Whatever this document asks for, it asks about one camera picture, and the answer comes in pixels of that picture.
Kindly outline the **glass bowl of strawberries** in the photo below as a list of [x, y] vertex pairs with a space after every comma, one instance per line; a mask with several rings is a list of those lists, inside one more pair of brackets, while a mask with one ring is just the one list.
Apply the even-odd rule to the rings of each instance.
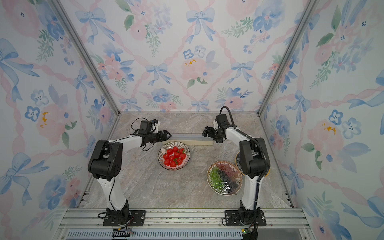
[[166, 170], [177, 171], [185, 167], [191, 157], [189, 148], [181, 142], [165, 144], [159, 151], [159, 164]]

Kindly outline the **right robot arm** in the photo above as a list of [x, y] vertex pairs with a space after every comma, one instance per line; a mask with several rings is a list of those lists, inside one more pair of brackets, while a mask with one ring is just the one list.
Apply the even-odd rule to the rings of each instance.
[[240, 201], [239, 218], [244, 225], [256, 227], [261, 223], [262, 211], [258, 207], [261, 183], [270, 170], [271, 163], [263, 138], [254, 138], [239, 129], [232, 116], [220, 113], [213, 127], [206, 127], [203, 137], [216, 143], [232, 141], [239, 147], [240, 166], [245, 174], [245, 189]]

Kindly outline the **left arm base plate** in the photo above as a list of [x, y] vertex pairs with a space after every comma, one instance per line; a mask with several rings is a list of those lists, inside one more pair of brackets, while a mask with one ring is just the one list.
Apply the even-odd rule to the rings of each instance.
[[129, 212], [106, 209], [98, 215], [103, 219], [104, 227], [142, 227], [146, 218], [145, 210], [130, 210]]

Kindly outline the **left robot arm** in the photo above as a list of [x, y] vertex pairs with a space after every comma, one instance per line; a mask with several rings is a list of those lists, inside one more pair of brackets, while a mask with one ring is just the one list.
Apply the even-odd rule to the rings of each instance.
[[106, 210], [98, 215], [104, 220], [103, 225], [106, 227], [127, 227], [136, 219], [135, 214], [130, 211], [119, 180], [123, 153], [145, 147], [146, 144], [167, 141], [172, 136], [166, 130], [159, 130], [158, 120], [141, 120], [140, 127], [127, 137], [97, 141], [88, 164], [88, 172], [101, 185], [107, 200]]

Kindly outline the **cream plastic wrap dispenser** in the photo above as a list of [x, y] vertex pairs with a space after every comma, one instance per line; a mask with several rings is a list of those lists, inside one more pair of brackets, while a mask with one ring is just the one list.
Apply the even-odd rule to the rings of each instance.
[[213, 146], [215, 143], [211, 138], [203, 137], [201, 134], [172, 134], [163, 144], [171, 142], [180, 142], [187, 146]]

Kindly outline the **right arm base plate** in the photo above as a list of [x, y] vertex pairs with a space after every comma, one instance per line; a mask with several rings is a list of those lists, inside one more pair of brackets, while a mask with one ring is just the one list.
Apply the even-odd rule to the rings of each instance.
[[256, 210], [256, 218], [254, 218], [254, 211], [241, 212], [239, 210], [225, 210], [224, 220], [227, 227], [266, 227], [266, 217], [261, 209]]

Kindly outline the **blue yellow-rimmed plate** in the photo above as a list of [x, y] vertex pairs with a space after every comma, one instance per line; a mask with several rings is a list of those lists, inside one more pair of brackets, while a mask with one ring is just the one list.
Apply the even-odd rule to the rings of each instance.
[[238, 171], [244, 176], [245, 174], [243, 173], [241, 163], [240, 163], [240, 153], [237, 153], [237, 155], [236, 155], [235, 165], [236, 165]]

